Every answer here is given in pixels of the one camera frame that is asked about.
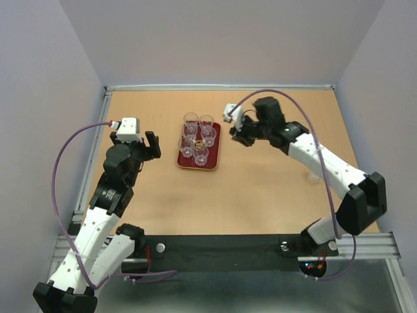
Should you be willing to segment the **clear glass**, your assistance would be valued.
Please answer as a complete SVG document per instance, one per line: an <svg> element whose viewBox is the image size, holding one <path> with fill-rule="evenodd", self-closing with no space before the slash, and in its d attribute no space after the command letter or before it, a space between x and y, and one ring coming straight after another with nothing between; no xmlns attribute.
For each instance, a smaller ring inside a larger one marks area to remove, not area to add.
<svg viewBox="0 0 417 313"><path fill-rule="evenodd" d="M182 137L179 142L179 151L184 158L191 158L193 156L195 140L193 138Z"/></svg>
<svg viewBox="0 0 417 313"><path fill-rule="evenodd" d="M186 142L193 143L197 138L197 127L184 125L182 128L182 137Z"/></svg>
<svg viewBox="0 0 417 313"><path fill-rule="evenodd" d="M195 131L198 128L199 116L194 112L188 112L183 117L184 126L191 131Z"/></svg>
<svg viewBox="0 0 417 313"><path fill-rule="evenodd" d="M193 150L194 162L197 166L205 166L209 157L209 150L207 147L197 147Z"/></svg>
<svg viewBox="0 0 417 313"><path fill-rule="evenodd" d="M214 124L214 118L211 115L202 115L199 117L199 126L202 131L209 131Z"/></svg>

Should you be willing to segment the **clear glass corner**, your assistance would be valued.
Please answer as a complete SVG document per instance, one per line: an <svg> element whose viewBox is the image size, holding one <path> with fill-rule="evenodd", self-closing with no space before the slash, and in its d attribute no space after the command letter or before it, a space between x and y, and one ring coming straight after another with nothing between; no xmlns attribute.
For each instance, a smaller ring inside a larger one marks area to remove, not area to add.
<svg viewBox="0 0 417 313"><path fill-rule="evenodd" d="M214 127L205 127L201 129L201 137L206 147L212 147L215 144L217 131Z"/></svg>

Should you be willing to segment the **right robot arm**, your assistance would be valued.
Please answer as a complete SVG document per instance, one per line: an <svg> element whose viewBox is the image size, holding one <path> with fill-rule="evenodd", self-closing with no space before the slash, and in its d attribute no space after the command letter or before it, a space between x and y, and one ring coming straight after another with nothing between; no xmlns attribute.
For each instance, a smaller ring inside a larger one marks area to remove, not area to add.
<svg viewBox="0 0 417 313"><path fill-rule="evenodd" d="M308 167L341 199L333 215L301 232L298 244L303 252L315 254L338 235L359 235L387 212L386 181L381 174L352 167L316 142L312 130L297 121L286 121L276 98L259 98L253 107L256 119L244 114L237 104L225 106L223 119L234 124L229 131L232 139L246 147L255 140L268 141Z"/></svg>

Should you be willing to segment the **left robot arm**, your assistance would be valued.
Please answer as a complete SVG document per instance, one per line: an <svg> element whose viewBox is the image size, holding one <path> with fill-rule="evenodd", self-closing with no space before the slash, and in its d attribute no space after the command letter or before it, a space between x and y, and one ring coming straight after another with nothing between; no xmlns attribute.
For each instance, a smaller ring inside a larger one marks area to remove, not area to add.
<svg viewBox="0 0 417 313"><path fill-rule="evenodd" d="M38 283L33 297L43 312L94 312L98 294L127 256L145 249L143 229L123 224L107 248L102 245L121 219L130 200L137 175L146 161L161 157L159 138L147 131L145 143L138 134L132 140L112 132L104 172L89 202L83 225L70 250L46 283Z"/></svg>

